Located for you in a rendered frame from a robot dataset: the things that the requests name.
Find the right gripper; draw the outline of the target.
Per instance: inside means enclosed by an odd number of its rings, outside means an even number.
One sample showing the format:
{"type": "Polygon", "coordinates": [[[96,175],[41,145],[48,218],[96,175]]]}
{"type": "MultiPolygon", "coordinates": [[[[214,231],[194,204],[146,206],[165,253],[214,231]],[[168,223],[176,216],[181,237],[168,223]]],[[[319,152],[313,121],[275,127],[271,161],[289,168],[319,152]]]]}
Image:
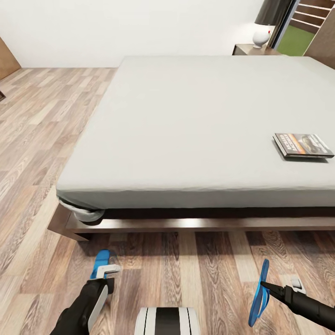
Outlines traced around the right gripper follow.
{"type": "Polygon", "coordinates": [[[277,300],[286,304],[293,313],[301,315],[312,322],[321,325],[319,317],[319,305],[321,302],[295,292],[293,288],[288,285],[283,288],[282,286],[264,281],[261,281],[260,284],[268,288],[269,293],[277,300]]]}

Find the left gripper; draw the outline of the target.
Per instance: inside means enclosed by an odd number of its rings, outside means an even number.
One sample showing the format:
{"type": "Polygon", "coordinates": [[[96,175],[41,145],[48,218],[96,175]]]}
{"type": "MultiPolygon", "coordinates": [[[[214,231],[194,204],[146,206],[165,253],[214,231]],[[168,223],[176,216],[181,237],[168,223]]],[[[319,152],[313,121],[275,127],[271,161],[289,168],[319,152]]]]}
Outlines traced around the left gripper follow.
{"type": "Polygon", "coordinates": [[[107,284],[107,287],[108,287],[108,295],[109,294],[112,294],[114,292],[114,281],[115,281],[115,278],[105,278],[105,279],[102,279],[102,281],[107,284]]]}

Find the sandal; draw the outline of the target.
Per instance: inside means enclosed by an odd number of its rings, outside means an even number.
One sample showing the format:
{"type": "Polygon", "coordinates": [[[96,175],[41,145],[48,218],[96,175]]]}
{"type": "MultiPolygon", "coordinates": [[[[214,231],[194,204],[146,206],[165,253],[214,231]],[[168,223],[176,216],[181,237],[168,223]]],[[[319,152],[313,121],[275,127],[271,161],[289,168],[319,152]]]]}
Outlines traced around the sandal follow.
{"type": "Polygon", "coordinates": [[[266,282],[268,267],[269,267],[269,260],[265,259],[261,269],[261,277],[259,280],[259,284],[257,286],[257,290],[253,299],[251,311],[248,318],[248,325],[250,327],[254,326],[257,317],[260,318],[261,313],[264,311],[269,302],[270,298],[269,289],[260,284],[261,281],[266,282]]]}
{"type": "Polygon", "coordinates": [[[98,267],[99,266],[106,266],[106,265],[108,265],[109,259],[110,259],[110,255],[111,255],[111,253],[110,253],[109,249],[102,249],[97,254],[96,262],[95,262],[95,265],[94,265],[94,271],[93,271],[90,279],[96,279],[97,272],[98,272],[98,267]]]}

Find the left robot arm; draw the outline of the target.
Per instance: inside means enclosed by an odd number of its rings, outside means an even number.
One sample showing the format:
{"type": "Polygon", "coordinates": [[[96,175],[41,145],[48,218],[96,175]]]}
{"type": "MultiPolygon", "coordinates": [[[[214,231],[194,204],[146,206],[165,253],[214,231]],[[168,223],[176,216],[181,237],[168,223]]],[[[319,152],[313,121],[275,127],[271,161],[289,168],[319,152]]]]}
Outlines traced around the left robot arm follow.
{"type": "Polygon", "coordinates": [[[107,295],[114,292],[115,278],[107,279],[106,275],[119,271],[117,264],[99,266],[96,279],[87,280],[80,296],[61,313],[50,335],[89,335],[107,295]]]}

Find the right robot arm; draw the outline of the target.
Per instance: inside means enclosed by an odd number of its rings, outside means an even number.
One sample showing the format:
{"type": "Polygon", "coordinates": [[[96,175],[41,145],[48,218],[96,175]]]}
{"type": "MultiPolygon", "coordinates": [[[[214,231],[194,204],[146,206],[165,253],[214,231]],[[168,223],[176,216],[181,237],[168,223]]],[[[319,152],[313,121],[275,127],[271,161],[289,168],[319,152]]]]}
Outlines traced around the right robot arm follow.
{"type": "Polygon", "coordinates": [[[293,313],[335,332],[335,306],[332,308],[309,297],[300,279],[290,281],[294,288],[288,285],[283,288],[264,281],[260,284],[268,288],[269,293],[286,304],[293,313]]]}

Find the hardback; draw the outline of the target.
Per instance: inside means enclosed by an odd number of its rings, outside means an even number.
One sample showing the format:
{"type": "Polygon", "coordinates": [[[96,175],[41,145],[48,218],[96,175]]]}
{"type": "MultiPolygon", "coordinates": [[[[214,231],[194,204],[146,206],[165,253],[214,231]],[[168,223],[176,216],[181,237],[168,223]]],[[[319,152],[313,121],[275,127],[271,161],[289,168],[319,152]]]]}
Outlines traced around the hardback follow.
{"type": "Polygon", "coordinates": [[[330,159],[335,156],[316,134],[275,133],[273,140],[283,156],[330,159]]]}

